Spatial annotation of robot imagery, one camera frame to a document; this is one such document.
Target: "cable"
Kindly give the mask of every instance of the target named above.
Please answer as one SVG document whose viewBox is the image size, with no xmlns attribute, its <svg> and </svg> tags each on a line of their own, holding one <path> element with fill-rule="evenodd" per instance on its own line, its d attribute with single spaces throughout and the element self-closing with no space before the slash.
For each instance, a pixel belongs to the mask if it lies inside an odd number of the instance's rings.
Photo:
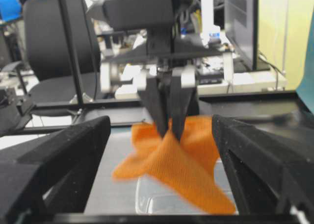
<svg viewBox="0 0 314 224">
<path fill-rule="evenodd" d="M 86 29 L 87 29 L 87 34 L 88 34 L 88 39 L 89 39 L 89 45 L 90 45 L 90 54 L 91 54 L 91 58 L 92 58 L 92 65 L 94 68 L 94 72 L 95 72 L 95 91 L 94 91 L 94 100 L 96 100 L 96 96 L 97 96 L 97 88 L 98 88 L 98 77 L 97 77 L 97 67 L 96 67 L 96 60 L 95 60 L 95 55 L 94 55 L 94 50 L 93 50 L 93 44 L 92 44 L 92 36 L 88 27 L 88 22 L 87 22 L 87 17 L 86 17 L 86 12 L 84 9 L 84 1 L 80 0 L 80 3 L 82 5 L 82 10 L 83 10 L 83 14 L 84 14 L 84 20 L 85 20 L 85 25 L 86 25 Z"/>
<path fill-rule="evenodd" d="M 230 83 L 228 83 L 227 94 L 229 93 L 229 90 L 230 90 Z"/>
<path fill-rule="evenodd" d="M 44 127 L 44 122 L 43 122 L 43 119 L 41 118 L 41 116 L 39 116 L 39 119 L 41 121 L 42 126 Z"/>
<path fill-rule="evenodd" d="M 269 65 L 271 68 L 273 68 L 274 71 L 276 72 L 276 91 L 278 91 L 279 73 L 280 73 L 282 76 L 284 76 L 283 73 L 282 73 L 276 66 L 274 66 L 274 65 L 271 64 L 271 63 L 269 63 L 269 62 L 267 61 L 267 58 L 265 57 L 265 55 L 262 54 L 261 52 L 260 52 L 260 54 L 259 54 L 259 59 L 260 59 L 261 61 L 263 61 L 265 64 Z"/>
</svg>

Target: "black metal bar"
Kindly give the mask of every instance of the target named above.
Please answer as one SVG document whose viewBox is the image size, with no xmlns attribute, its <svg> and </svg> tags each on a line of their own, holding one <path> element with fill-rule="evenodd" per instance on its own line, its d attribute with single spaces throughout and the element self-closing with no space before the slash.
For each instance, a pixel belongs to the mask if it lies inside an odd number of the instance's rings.
<svg viewBox="0 0 314 224">
<path fill-rule="evenodd" d="M 92 103 L 85 103 L 82 106 L 76 104 L 69 104 L 68 102 L 52 102 L 52 103 L 39 103 L 36 104 L 33 110 L 55 110 L 55 109 L 69 109 L 79 110 L 84 109 L 95 109 L 95 108 L 117 108 L 117 107 L 140 107 L 142 106 L 140 100 L 97 100 Z"/>
<path fill-rule="evenodd" d="M 200 100 L 216 103 L 216 102 L 232 102 L 232 101 L 252 101 L 252 100 L 282 100 L 297 99 L 298 94 L 295 91 L 273 92 L 273 93 L 240 93 L 240 94 L 223 94 L 201 96 Z"/>
<path fill-rule="evenodd" d="M 60 214 L 54 216 L 28 216 L 26 224 L 298 224 L 291 215 L 250 216 L 87 216 L 83 214 Z"/>
<path fill-rule="evenodd" d="M 275 93 L 248 93 L 248 94 L 225 94 L 202 96 L 200 100 L 216 103 L 216 102 L 232 102 L 232 101 L 250 101 L 250 100 L 282 100 L 282 99 L 297 99 L 298 95 L 295 91 L 275 92 Z M 115 108 L 115 107 L 139 107 L 142 106 L 141 100 L 97 100 L 92 103 L 83 104 L 83 108 L 95 109 L 99 107 Z M 81 106 L 69 104 L 68 102 L 51 102 L 51 103 L 38 103 L 33 110 L 55 110 L 55 109 L 69 109 L 78 110 Z"/>
<path fill-rule="evenodd" d="M 121 127 L 131 127 L 133 124 L 137 124 L 140 122 L 127 122 L 127 123 L 116 123 L 111 124 L 111 128 L 121 128 Z M 43 126 L 43 127 L 25 127 L 22 130 L 14 131 L 10 135 L 40 135 L 40 134 L 50 134 L 53 132 L 58 132 L 60 130 L 64 130 L 69 125 L 61 125 L 61 126 Z"/>
<path fill-rule="evenodd" d="M 22 90 L 23 90 L 24 95 L 27 95 L 26 86 L 25 86 L 23 77 L 21 76 L 21 71 L 20 71 L 20 68 L 19 68 L 19 67 L 16 68 L 16 74 L 17 74 L 17 76 L 18 76 L 18 79 L 19 79 L 19 82 L 20 82 L 20 85 L 21 85 L 21 87 L 22 87 Z"/>
<path fill-rule="evenodd" d="M 36 135 L 49 134 L 66 129 L 68 126 L 45 126 L 45 127 L 25 127 L 22 130 L 15 131 L 11 135 Z"/>
<path fill-rule="evenodd" d="M 83 106 L 83 96 L 82 96 L 82 79 L 80 76 L 80 70 L 79 70 L 79 59 L 78 54 L 76 52 L 76 47 L 71 31 L 71 24 L 70 24 L 70 18 L 68 13 L 68 8 L 66 4 L 66 0 L 58 0 L 60 13 L 62 17 L 62 24 L 65 34 L 65 40 L 67 43 L 67 48 L 69 52 L 69 64 L 70 69 L 73 76 L 74 86 L 77 94 L 78 99 L 78 105 Z"/>
</svg>

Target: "metal rod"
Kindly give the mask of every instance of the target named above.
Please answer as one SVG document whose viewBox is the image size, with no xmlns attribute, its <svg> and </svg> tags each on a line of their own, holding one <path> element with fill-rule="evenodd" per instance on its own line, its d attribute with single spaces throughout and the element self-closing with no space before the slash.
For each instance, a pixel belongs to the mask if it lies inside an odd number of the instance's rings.
<svg viewBox="0 0 314 224">
<path fill-rule="evenodd" d="M 33 110 L 56 110 L 56 109 L 69 109 L 79 110 L 84 109 L 96 109 L 96 108 L 129 108 L 129 107 L 141 107 L 140 100 L 97 100 L 96 102 L 85 103 L 83 106 L 76 104 L 69 104 L 68 102 L 51 102 L 51 103 L 38 103 L 34 106 Z"/>
<path fill-rule="evenodd" d="M 113 123 L 111 124 L 111 128 L 121 128 L 121 127 L 131 127 L 133 124 L 140 122 L 130 122 L 130 123 Z M 43 127 L 25 127 L 22 130 L 18 130 L 12 132 L 11 136 L 17 135 L 41 135 L 41 134 L 50 134 L 53 132 L 58 132 L 66 129 L 70 125 L 62 125 L 62 126 L 43 126 Z"/>
<path fill-rule="evenodd" d="M 69 52 L 69 64 L 70 69 L 73 76 L 74 86 L 77 93 L 77 99 L 78 99 L 78 105 L 83 106 L 83 96 L 82 96 L 82 79 L 80 76 L 80 70 L 79 70 L 79 59 L 78 54 L 76 52 L 76 47 L 73 39 L 73 34 L 71 31 L 71 24 L 70 24 L 70 18 L 68 13 L 68 8 L 66 4 L 66 0 L 58 0 L 61 18 L 62 18 L 62 24 L 65 34 L 65 40 Z"/>
<path fill-rule="evenodd" d="M 19 82 L 20 82 L 20 85 L 21 85 L 21 87 L 22 87 L 22 90 L 23 90 L 24 95 L 27 95 L 26 86 L 25 86 L 24 80 L 23 80 L 23 78 L 22 78 L 22 76 L 21 76 L 21 71 L 20 71 L 20 68 L 19 68 L 19 67 L 16 68 L 16 74 L 17 74 L 17 76 L 18 76 L 18 79 L 19 79 Z"/>
</svg>

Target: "chair backrest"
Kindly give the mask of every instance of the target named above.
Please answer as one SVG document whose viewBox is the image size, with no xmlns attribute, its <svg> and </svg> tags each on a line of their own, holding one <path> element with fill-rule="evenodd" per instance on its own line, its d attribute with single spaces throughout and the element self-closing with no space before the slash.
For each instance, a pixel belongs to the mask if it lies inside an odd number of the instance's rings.
<svg viewBox="0 0 314 224">
<path fill-rule="evenodd" d="M 72 34 L 78 53 L 81 73 L 93 72 L 92 55 L 80 0 L 66 0 Z M 45 80 L 71 75 L 69 53 L 65 41 L 62 18 L 57 0 L 27 0 L 23 7 L 26 52 L 29 64 L 37 78 Z M 100 49 L 91 23 L 87 19 L 92 38 L 92 50 L 97 68 Z"/>
</svg>

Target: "desk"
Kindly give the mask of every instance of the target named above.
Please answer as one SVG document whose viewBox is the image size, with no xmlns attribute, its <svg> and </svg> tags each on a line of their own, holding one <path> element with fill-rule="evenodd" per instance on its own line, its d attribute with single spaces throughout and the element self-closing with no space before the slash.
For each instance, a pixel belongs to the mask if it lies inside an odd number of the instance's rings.
<svg viewBox="0 0 314 224">
<path fill-rule="evenodd" d="M 223 43 L 229 42 L 226 38 L 224 32 L 221 33 L 221 40 Z M 138 46 L 144 42 L 144 39 L 139 36 L 135 42 L 135 46 Z M 212 57 L 207 58 L 207 61 L 214 62 L 214 65 L 221 65 L 222 58 Z M 138 66 L 126 66 L 124 70 L 124 80 L 127 75 L 129 79 L 138 74 Z M 228 83 L 223 80 L 220 84 L 209 84 L 209 85 L 199 85 L 197 87 L 199 96 L 207 95 L 217 95 L 226 93 L 254 93 L 263 91 L 274 91 L 276 89 L 277 73 L 271 69 L 269 71 L 259 71 L 259 72 L 246 72 L 246 73 L 236 73 L 234 74 L 233 86 L 228 87 Z M 286 87 L 286 78 L 278 74 L 278 89 L 282 90 Z M 126 99 L 138 99 L 137 89 L 135 85 L 122 85 L 115 92 L 115 98 L 119 100 Z"/>
</svg>

